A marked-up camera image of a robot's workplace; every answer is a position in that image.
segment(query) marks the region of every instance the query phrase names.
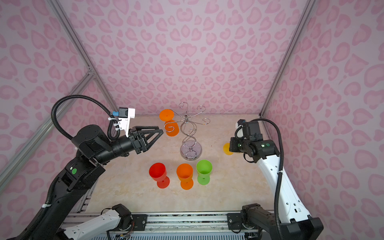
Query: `metal hook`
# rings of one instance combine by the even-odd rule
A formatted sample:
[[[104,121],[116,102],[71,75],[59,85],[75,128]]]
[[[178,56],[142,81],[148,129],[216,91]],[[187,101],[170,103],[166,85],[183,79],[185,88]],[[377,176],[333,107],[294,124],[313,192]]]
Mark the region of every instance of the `metal hook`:
[[[211,120],[210,120],[209,118],[203,118],[202,121],[203,121],[204,123],[200,123],[200,122],[193,122],[193,123],[195,123],[195,124],[201,124],[201,125],[207,125],[207,124],[209,124],[209,123],[211,122]]]
[[[188,103],[186,103],[186,102],[181,102],[181,103],[179,103],[179,108],[183,108],[184,107],[184,104],[186,104],[187,105],[187,109],[188,109]]]
[[[167,131],[167,132],[173,132],[173,131],[175,130],[175,127],[174,127],[174,126],[168,126],[168,127],[166,127],[166,125],[167,125],[167,124],[170,124],[170,123],[178,123],[178,122],[181,122],[181,121],[182,121],[182,120],[177,121],[177,122],[166,122],[166,123],[164,124],[164,129],[165,129],[165,131]]]
[[[186,131],[185,131],[186,123],[190,123],[190,124],[192,124],[192,128],[189,128],[189,130],[188,130],[188,133],[189,133],[189,134],[186,133]],[[197,125],[196,125],[194,122],[191,122],[191,121],[189,121],[189,122],[183,122],[183,123],[180,125],[180,130],[181,130],[181,132],[182,132],[184,135],[192,136],[192,135],[194,135],[194,134],[196,133],[196,131],[197,131]]]
[[[204,109],[204,110],[202,110],[201,112],[199,112],[199,113],[197,113],[197,114],[191,116],[191,118],[193,118],[194,116],[199,115],[200,113],[203,113],[207,108],[204,107],[203,105],[200,105],[200,106],[198,106],[196,109],[197,109],[197,110],[202,110],[202,109]]]

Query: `table surface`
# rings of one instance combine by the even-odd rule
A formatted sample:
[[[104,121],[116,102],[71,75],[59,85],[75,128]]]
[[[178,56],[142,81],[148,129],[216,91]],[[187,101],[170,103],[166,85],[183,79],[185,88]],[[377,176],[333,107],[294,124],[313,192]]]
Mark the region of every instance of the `table surface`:
[[[131,212],[230,211],[252,203],[273,209],[273,194],[257,165],[247,163],[242,153],[229,156],[223,152],[224,144],[234,135],[235,123],[239,119],[250,121],[258,115],[199,116],[194,121],[208,117],[211,122],[197,126],[194,136],[202,146],[198,160],[187,161],[181,157],[180,146],[185,137],[181,132],[175,137],[164,132],[147,152],[138,155],[131,152],[128,157],[118,157],[105,166],[106,171],[97,181],[86,212],[101,212],[116,204],[125,205]],[[131,119],[130,126],[164,129],[164,122],[155,116],[138,116]],[[260,129],[267,139],[262,124]],[[197,181],[196,164],[201,159],[209,160],[213,165],[207,185]],[[158,188],[148,173],[151,165],[157,162],[166,166],[170,178],[165,189]],[[194,169],[194,185],[190,190],[181,188],[176,175],[177,167],[183,163]]]

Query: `green plastic cup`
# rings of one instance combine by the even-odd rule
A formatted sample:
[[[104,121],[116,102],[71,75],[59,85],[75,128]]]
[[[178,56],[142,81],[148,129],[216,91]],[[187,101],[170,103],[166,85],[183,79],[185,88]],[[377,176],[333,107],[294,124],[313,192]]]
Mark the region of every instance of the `green plastic cup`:
[[[198,173],[197,181],[201,185],[207,185],[210,180],[209,175],[212,172],[212,163],[208,160],[203,159],[197,163],[196,168]]]

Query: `white bracket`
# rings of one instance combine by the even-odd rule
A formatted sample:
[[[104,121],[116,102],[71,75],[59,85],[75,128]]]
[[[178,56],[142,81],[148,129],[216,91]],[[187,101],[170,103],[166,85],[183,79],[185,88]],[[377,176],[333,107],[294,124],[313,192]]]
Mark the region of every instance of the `white bracket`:
[[[128,108],[128,117],[127,118],[119,118],[118,125],[120,130],[125,131],[125,136],[128,137],[128,130],[129,130],[129,122],[131,118],[135,118],[135,109],[134,108]]]

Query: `red plastic cup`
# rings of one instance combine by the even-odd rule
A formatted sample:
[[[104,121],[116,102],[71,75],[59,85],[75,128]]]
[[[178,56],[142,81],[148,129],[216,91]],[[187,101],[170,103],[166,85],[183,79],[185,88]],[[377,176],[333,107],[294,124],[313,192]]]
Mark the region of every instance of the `red plastic cup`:
[[[164,164],[155,163],[149,169],[149,175],[157,182],[159,188],[166,188],[169,185],[167,170]]]

